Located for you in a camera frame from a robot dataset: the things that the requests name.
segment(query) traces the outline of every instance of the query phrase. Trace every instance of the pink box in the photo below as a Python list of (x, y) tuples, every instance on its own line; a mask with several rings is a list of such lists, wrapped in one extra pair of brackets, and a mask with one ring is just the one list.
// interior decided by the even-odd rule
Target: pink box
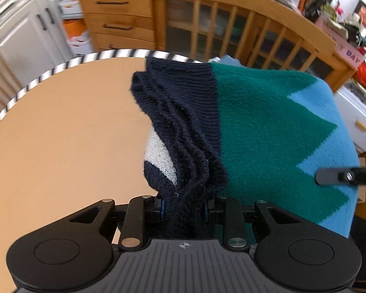
[(350, 65), (352, 65), (352, 67), (358, 69), (358, 67), (364, 62), (364, 56), (324, 23), (324, 15), (321, 15), (318, 18), (316, 25), (335, 40), (336, 52)]

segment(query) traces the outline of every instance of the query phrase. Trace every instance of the knitted fabric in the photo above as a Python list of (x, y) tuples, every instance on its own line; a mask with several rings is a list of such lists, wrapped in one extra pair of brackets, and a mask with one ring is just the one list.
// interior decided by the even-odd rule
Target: knitted fabric
[(148, 58), (131, 90), (154, 128), (144, 174), (165, 200), (163, 236), (212, 236), (203, 204), (216, 194), (266, 199), (348, 236), (357, 190), (314, 182), (319, 167), (358, 165), (322, 80)]

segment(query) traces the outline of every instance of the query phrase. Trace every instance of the white cabinet door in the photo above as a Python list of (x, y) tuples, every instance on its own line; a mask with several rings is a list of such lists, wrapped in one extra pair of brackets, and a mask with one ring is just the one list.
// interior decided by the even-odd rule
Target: white cabinet door
[(0, 53), (23, 85), (64, 62), (34, 1), (0, 27)]
[(53, 40), (55, 41), (60, 53), (65, 61), (74, 57), (67, 43), (66, 34), (62, 26), (61, 12), (58, 3), (61, 0), (36, 0), (39, 10), (44, 13), (48, 19), (47, 25)]

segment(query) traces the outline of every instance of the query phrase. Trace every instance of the drawer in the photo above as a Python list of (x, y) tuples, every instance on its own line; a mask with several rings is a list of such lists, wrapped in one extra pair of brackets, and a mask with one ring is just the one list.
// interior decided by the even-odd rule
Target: drawer
[(352, 140), (366, 152), (366, 106), (344, 87), (335, 94), (335, 102)]
[(100, 52), (113, 48), (143, 48), (145, 50), (155, 50), (156, 44), (148, 41), (131, 39), (124, 36), (93, 34), (95, 48)]
[(152, 17), (152, 0), (80, 0), (84, 13)]
[(87, 14), (87, 23), (92, 33), (125, 36), (154, 42), (153, 22), (150, 17)]

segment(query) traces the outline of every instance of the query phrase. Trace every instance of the round table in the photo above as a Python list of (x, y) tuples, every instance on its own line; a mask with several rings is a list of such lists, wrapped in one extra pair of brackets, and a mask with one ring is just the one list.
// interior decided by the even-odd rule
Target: round table
[(151, 123), (129, 90), (145, 56), (188, 61), (89, 54), (33, 80), (0, 113), (0, 293), (16, 288), (5, 257), (19, 237), (101, 199), (156, 194), (143, 177)]

